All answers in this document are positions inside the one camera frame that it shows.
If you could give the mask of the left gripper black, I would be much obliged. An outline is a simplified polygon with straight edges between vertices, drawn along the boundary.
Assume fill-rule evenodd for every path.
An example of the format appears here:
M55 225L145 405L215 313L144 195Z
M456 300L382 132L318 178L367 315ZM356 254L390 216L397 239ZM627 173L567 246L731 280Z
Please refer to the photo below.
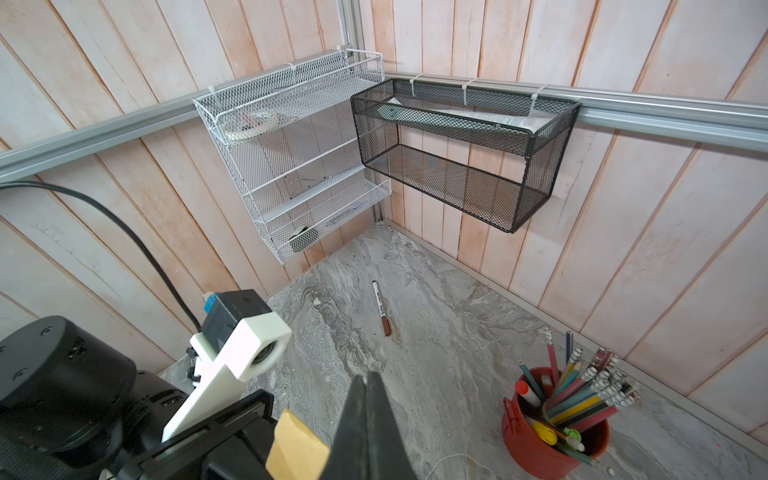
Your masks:
M274 395L258 390L129 461L119 479L270 479Z

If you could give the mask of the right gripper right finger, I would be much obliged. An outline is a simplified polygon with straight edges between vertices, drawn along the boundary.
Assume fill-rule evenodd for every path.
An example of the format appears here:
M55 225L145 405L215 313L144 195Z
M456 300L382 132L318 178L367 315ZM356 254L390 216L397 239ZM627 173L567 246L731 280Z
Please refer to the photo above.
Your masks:
M416 480L381 375L365 377L368 479Z

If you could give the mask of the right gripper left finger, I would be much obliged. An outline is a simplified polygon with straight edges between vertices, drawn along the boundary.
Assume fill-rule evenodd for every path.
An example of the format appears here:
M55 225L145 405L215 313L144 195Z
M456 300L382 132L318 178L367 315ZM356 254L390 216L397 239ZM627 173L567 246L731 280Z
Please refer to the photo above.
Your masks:
M320 479L367 479L367 393L362 376L350 385Z

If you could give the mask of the brown file bag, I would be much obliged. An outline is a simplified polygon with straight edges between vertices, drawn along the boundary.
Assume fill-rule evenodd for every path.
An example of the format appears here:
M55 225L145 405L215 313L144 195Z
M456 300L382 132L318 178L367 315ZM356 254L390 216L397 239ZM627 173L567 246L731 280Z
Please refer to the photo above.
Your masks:
M275 480L318 480L330 448L289 409L274 430L266 470Z
M425 479L494 479L495 473L487 465L466 453L454 453L437 460Z

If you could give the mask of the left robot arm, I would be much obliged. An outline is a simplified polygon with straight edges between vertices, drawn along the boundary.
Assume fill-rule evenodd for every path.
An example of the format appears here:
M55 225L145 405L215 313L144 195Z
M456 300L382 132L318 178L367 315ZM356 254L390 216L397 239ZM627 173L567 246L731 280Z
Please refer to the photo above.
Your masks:
M5 479L264 479L274 399L248 394L292 332L252 290L212 294L177 389L62 316L1 343Z

